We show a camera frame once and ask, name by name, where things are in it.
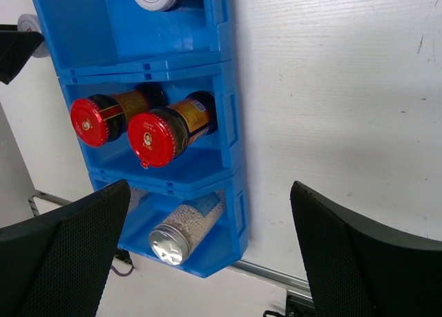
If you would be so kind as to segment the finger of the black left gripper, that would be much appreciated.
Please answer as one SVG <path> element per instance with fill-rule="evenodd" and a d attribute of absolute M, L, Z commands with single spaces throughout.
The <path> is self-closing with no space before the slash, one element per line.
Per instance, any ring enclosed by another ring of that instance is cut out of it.
<path fill-rule="evenodd" d="M 20 73 L 43 40 L 44 36 L 39 34 L 19 32 L 17 25 L 1 24 L 0 79 L 2 83 L 8 85 Z"/>

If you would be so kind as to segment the red lid sauce jar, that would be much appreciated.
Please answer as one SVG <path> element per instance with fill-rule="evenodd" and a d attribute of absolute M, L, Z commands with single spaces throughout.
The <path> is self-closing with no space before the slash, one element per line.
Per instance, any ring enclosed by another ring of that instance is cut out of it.
<path fill-rule="evenodd" d="M 167 104 L 161 86 L 141 83 L 121 93 L 94 94 L 75 100 L 70 107 L 70 120 L 84 143 L 100 147 L 119 139 L 134 116 Z"/>
<path fill-rule="evenodd" d="M 199 90 L 178 102 L 134 116 L 128 125 L 128 140 L 143 168 L 159 168 L 217 129 L 215 98 Z"/>

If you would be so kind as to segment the silver lid peppercorn jar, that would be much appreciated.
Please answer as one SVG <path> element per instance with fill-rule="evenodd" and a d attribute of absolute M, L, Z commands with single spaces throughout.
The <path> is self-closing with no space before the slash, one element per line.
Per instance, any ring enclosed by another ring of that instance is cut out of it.
<path fill-rule="evenodd" d="M 183 201 L 149 234 L 153 252 L 166 264 L 181 265 L 214 227 L 226 206 L 224 189 Z"/>

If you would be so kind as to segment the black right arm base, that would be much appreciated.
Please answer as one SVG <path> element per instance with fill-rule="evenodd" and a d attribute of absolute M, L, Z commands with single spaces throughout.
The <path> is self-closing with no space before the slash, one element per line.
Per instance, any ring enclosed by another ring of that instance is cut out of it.
<path fill-rule="evenodd" d="M 266 310 L 263 317 L 316 317 L 316 310 L 312 301 L 294 295 L 286 297 L 285 312 Z"/>

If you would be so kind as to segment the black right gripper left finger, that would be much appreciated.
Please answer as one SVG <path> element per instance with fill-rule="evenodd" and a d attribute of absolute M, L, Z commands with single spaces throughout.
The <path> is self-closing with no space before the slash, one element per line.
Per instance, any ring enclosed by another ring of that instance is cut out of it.
<path fill-rule="evenodd" d="M 1 315 L 95 316 L 130 199 L 119 180 L 1 228 Z"/>

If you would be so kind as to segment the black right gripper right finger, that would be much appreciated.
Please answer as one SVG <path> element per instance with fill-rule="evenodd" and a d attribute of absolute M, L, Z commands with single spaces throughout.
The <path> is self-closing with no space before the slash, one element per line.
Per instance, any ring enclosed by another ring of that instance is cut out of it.
<path fill-rule="evenodd" d="M 291 210 L 317 316 L 440 316 L 441 242 L 295 181 Z"/>

